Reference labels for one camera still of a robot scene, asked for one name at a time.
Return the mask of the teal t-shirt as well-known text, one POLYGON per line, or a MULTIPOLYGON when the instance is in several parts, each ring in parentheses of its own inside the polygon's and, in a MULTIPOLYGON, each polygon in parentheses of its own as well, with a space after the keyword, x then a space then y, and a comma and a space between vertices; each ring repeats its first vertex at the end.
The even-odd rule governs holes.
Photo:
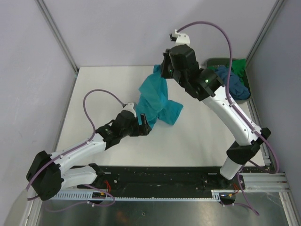
POLYGON ((174 125, 183 105, 169 99, 166 79, 161 77, 160 65, 154 65, 150 74, 139 87, 140 97, 136 106, 137 115, 144 114, 148 125, 153 128, 157 120, 174 125))

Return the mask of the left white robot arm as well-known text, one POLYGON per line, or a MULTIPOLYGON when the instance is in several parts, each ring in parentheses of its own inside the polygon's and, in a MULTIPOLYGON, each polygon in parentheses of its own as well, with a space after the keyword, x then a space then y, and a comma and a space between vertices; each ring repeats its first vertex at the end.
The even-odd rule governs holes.
POLYGON ((54 197, 61 189, 88 184, 99 188, 104 182, 104 172, 95 163, 74 169, 80 160, 93 154, 103 152, 130 136, 146 136, 150 133, 146 116, 122 110, 109 123, 96 129, 91 138, 75 147, 48 154, 39 152, 26 175, 29 187, 32 187, 41 200, 54 197))

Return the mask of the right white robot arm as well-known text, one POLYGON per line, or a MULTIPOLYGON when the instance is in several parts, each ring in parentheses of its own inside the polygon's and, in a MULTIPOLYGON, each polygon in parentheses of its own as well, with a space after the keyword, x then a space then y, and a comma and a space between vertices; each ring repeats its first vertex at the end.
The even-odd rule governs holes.
POLYGON ((271 131, 253 123, 239 105, 226 96, 222 79, 211 69, 201 69, 194 50, 188 45, 166 49, 163 56, 161 76, 174 79, 191 97, 209 107, 235 138, 217 176, 218 186, 228 189, 234 183, 234 176, 258 153, 271 131))

